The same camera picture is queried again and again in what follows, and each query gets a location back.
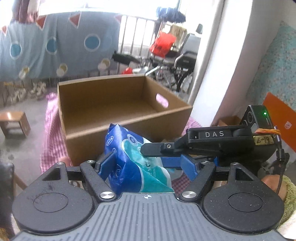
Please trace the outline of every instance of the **wet wipes package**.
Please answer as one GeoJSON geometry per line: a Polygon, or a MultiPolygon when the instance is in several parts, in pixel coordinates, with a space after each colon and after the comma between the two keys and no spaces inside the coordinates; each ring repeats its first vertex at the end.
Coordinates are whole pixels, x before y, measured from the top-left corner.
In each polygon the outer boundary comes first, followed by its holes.
{"type": "Polygon", "coordinates": [[[112,151],[116,156],[116,169],[108,177],[116,194],[174,192],[170,174],[163,168],[161,158],[142,156],[141,146],[149,142],[120,125],[110,125],[105,154],[112,151]]]}

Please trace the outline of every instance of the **wooden stool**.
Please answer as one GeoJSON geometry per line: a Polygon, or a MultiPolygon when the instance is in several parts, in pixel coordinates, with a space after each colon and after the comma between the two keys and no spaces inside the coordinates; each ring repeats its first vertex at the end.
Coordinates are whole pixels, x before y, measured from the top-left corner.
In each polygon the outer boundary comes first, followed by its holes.
{"type": "Polygon", "coordinates": [[[0,127],[5,137],[8,135],[10,129],[21,128],[25,136],[27,136],[31,130],[26,114],[22,111],[0,112],[0,127]],[[18,122],[20,127],[9,127],[9,122],[18,122]]]}

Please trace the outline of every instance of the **small cardboard box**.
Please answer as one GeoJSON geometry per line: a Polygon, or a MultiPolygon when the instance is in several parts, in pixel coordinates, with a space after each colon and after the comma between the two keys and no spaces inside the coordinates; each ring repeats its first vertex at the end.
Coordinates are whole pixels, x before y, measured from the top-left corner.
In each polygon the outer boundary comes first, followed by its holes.
{"type": "Polygon", "coordinates": [[[236,126],[239,125],[241,119],[235,116],[223,117],[219,120],[218,126],[236,126]]]}
{"type": "Polygon", "coordinates": [[[59,83],[59,115],[74,165],[104,151],[110,123],[152,142],[179,137],[192,106],[144,75],[115,75],[59,83]],[[167,108],[157,100],[163,96],[167,108]]]}

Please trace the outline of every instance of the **gray plastic base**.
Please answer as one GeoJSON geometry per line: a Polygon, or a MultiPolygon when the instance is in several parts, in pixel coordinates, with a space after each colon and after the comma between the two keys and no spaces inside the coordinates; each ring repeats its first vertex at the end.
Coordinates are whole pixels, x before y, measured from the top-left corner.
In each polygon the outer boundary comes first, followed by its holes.
{"type": "Polygon", "coordinates": [[[72,231],[50,236],[21,232],[13,240],[285,241],[275,230],[240,235],[219,229],[203,216],[196,204],[181,202],[173,193],[124,193],[114,202],[100,204],[87,222],[72,231]]]}

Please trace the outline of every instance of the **pink checkered cloth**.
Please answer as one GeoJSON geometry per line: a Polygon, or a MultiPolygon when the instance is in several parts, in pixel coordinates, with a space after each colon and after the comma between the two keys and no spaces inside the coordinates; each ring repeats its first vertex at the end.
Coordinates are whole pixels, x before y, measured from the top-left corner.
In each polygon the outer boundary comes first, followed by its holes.
{"type": "MultiPolygon", "coordinates": [[[[46,96],[47,109],[45,114],[45,138],[43,143],[43,152],[41,154],[40,169],[44,173],[52,165],[58,162],[60,157],[68,156],[65,144],[65,137],[62,131],[59,118],[58,98],[56,93],[50,93],[46,96]]],[[[193,118],[189,120],[182,133],[184,135],[188,128],[201,127],[193,118]]],[[[183,173],[178,179],[172,181],[172,187],[177,195],[190,184],[190,180],[183,173]]]]}

